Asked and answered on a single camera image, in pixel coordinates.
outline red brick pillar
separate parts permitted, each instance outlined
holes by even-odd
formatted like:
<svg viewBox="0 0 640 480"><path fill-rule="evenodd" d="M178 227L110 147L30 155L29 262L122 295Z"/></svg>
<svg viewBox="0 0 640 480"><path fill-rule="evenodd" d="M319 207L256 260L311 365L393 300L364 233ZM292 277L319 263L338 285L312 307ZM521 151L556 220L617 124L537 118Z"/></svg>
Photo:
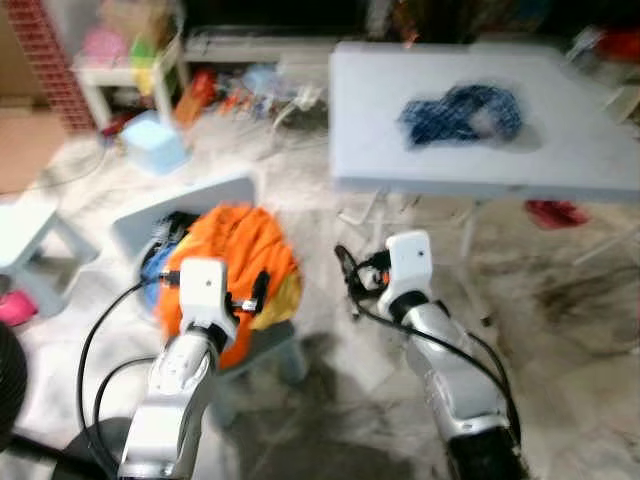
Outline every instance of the red brick pillar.
<svg viewBox="0 0 640 480"><path fill-rule="evenodd" d="M41 0L2 1L31 68L65 128L72 133L95 130L91 113Z"/></svg>

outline light blue container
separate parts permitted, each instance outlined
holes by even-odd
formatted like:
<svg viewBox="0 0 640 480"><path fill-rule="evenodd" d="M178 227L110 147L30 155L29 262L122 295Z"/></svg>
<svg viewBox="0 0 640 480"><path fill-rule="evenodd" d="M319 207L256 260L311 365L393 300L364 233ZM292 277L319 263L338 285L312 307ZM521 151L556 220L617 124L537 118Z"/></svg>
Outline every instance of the light blue container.
<svg viewBox="0 0 640 480"><path fill-rule="evenodd" d="M121 136L127 145L127 159L156 175L165 175L188 159L180 134L160 122L154 112L131 120Z"/></svg>

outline pink object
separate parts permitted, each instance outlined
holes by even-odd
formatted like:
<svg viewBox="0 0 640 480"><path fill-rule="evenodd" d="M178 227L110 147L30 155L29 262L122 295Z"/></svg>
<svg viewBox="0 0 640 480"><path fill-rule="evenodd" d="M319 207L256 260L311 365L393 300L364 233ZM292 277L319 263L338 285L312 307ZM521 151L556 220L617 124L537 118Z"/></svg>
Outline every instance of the pink object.
<svg viewBox="0 0 640 480"><path fill-rule="evenodd" d="M90 63L112 65L129 57L127 42L118 33L104 27L94 28L84 38L84 56Z"/></svg>
<svg viewBox="0 0 640 480"><path fill-rule="evenodd" d="M36 313L36 306L27 294L20 290L7 293L0 298L0 321L10 327L28 322Z"/></svg>

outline red object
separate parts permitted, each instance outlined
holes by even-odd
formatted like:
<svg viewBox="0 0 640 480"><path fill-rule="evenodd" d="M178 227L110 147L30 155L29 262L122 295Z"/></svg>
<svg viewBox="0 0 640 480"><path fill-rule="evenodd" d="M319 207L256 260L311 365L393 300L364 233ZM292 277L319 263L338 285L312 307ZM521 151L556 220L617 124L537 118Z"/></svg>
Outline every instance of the red object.
<svg viewBox="0 0 640 480"><path fill-rule="evenodd" d="M205 105L216 98L216 74L211 70L198 70L191 82L191 94L205 102Z"/></svg>
<svg viewBox="0 0 640 480"><path fill-rule="evenodd" d="M218 113L220 113L220 115L226 115L228 113L230 113L235 106L238 103L238 90L234 90L231 95L229 95L224 102L222 102L222 105L220 105L220 108L218 109Z"/></svg>
<svg viewBox="0 0 640 480"><path fill-rule="evenodd" d="M596 49L611 60L640 63L640 29L605 32Z"/></svg>
<svg viewBox="0 0 640 480"><path fill-rule="evenodd" d="M102 130L100 133L105 138L115 137L117 134L122 132L122 130L124 130L124 126L126 125L126 123L129 120L131 120L133 117L135 117L133 113L125 113L125 114L119 115L109 124L107 128Z"/></svg>
<svg viewBox="0 0 640 480"><path fill-rule="evenodd" d="M589 217L571 202L529 200L524 204L531 220L545 230L584 225Z"/></svg>
<svg viewBox="0 0 640 480"><path fill-rule="evenodd" d="M38 309L27 294L18 290L0 298L0 321L15 327L31 319Z"/></svg>

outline black fan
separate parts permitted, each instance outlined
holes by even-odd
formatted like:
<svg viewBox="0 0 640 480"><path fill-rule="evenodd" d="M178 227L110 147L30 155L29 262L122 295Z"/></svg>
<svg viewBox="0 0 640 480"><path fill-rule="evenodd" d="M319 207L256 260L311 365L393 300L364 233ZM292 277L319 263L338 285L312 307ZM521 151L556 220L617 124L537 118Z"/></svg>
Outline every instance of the black fan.
<svg viewBox="0 0 640 480"><path fill-rule="evenodd" d="M0 322L0 451L11 440L27 390L27 359L11 329Z"/></svg>

